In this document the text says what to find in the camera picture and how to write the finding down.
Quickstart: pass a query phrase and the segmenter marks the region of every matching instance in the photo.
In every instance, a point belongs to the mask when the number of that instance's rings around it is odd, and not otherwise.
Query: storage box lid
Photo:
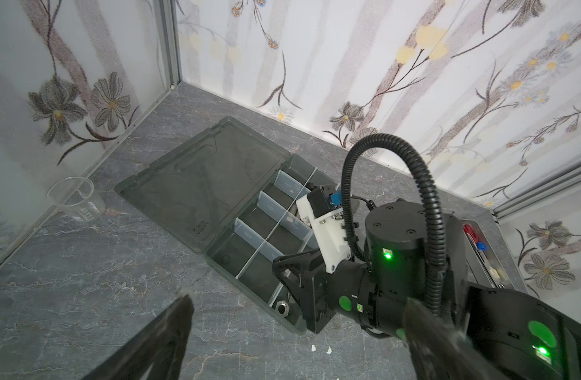
[[[290,155],[226,117],[119,183],[115,191],[202,252]]]

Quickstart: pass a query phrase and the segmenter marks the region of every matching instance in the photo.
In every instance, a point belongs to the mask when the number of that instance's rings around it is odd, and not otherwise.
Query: floral wall panel
[[[0,1],[0,258],[166,88],[150,1]]]
[[[581,163],[581,1],[179,0],[177,16],[185,81],[347,149],[397,134],[484,206]]]
[[[581,323],[581,184],[508,217],[501,231],[530,293]]]

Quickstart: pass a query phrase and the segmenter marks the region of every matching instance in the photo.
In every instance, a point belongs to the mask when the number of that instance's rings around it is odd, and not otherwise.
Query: transparent cup
[[[88,178],[68,177],[50,187],[45,196],[79,222],[91,222],[100,217],[105,209],[94,184]]]

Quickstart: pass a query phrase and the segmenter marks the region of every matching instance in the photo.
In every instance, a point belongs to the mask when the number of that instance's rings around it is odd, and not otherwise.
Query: marble tabletop
[[[195,306],[182,379],[415,378],[400,340],[371,338],[340,315],[318,335],[288,332],[201,254],[114,192],[120,181],[225,116],[340,178],[345,150],[182,83],[92,175],[107,204],[104,215],[86,225],[54,214],[0,268],[0,379],[81,378],[165,309],[179,288]],[[363,158],[353,193],[377,204],[419,201],[412,178]],[[491,212],[446,192],[440,197],[446,212],[480,224],[516,281]],[[356,220],[365,215],[362,207]]]

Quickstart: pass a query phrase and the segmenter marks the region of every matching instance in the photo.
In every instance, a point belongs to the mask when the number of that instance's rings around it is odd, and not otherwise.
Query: open organizer box
[[[231,117],[127,178],[115,191],[164,227],[288,330],[306,330],[301,309],[271,262],[318,247],[293,214],[305,185],[334,181]],[[288,315],[276,312],[287,301]]]

